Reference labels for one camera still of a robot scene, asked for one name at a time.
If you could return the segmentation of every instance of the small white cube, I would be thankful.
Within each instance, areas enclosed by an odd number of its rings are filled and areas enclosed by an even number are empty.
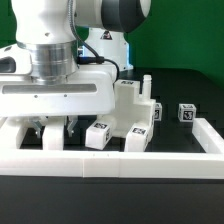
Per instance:
[[[156,103],[155,104],[155,115],[154,115],[154,120],[155,121],[161,121],[162,120],[162,104],[161,103]]]
[[[112,124],[96,121],[86,131],[86,147],[103,150],[112,137]]]
[[[125,152],[144,152],[149,142],[150,127],[143,123],[135,123],[128,132]]]
[[[197,108],[194,104],[179,104],[178,118],[180,122],[193,122]]]

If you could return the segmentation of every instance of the black cable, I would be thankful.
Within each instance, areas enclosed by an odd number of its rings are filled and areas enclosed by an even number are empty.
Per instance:
[[[119,78],[119,75],[120,75],[120,69],[119,69],[119,66],[117,65],[116,62],[114,62],[114,61],[112,61],[112,60],[110,60],[110,59],[106,59],[106,58],[104,58],[104,61],[110,62],[111,64],[115,65],[115,67],[116,67],[116,69],[117,69],[117,76],[116,76],[116,80],[115,80],[115,81],[117,81],[118,78]]]
[[[96,57],[99,57],[99,54],[92,47],[90,47],[85,41],[83,41],[76,31],[75,21],[74,21],[74,12],[73,12],[73,0],[68,1],[68,20],[69,20],[71,31],[73,35],[75,36],[75,38],[79,42],[81,42],[81,44],[85,46],[89,51],[91,51]]]
[[[110,62],[111,64],[115,65],[117,69],[117,76],[116,76],[116,81],[119,78],[120,74],[120,69],[119,66],[115,61],[112,61],[110,59],[105,59],[104,57],[99,56],[99,54],[92,48],[90,47],[85,41],[81,39],[81,37],[78,35],[76,28],[75,28],[75,21],[74,21],[74,12],[73,12],[73,0],[68,0],[68,20],[69,20],[69,25],[71,28],[71,31],[75,38],[81,42],[83,46],[85,46],[90,52],[92,52],[95,56],[95,58],[92,57],[78,57],[77,62],[78,64],[90,64],[90,63],[97,63],[97,64],[102,64],[105,61]]]

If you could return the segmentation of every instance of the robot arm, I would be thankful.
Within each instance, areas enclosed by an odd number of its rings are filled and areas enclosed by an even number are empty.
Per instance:
[[[0,74],[0,103],[10,105],[1,109],[0,116],[96,115],[112,111],[114,66],[78,69],[71,21],[75,15],[75,25],[129,32],[145,19],[150,0],[11,1],[18,47],[2,49],[0,57],[13,58],[16,71]]]
[[[131,32],[148,16],[151,0],[76,0],[76,24]]]

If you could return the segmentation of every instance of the green backdrop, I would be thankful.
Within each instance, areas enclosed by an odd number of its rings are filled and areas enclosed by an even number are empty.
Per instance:
[[[223,0],[152,0],[148,19],[126,35],[130,62],[198,70],[224,87],[223,11]],[[10,0],[0,0],[0,47],[15,42],[15,30]]]

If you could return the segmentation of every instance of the white cylinder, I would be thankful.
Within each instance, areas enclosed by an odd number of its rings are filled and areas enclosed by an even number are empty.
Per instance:
[[[151,75],[144,75],[142,99],[147,101],[151,99],[152,77]]]
[[[18,42],[59,44],[75,40],[68,22],[68,0],[12,0],[12,7]]]

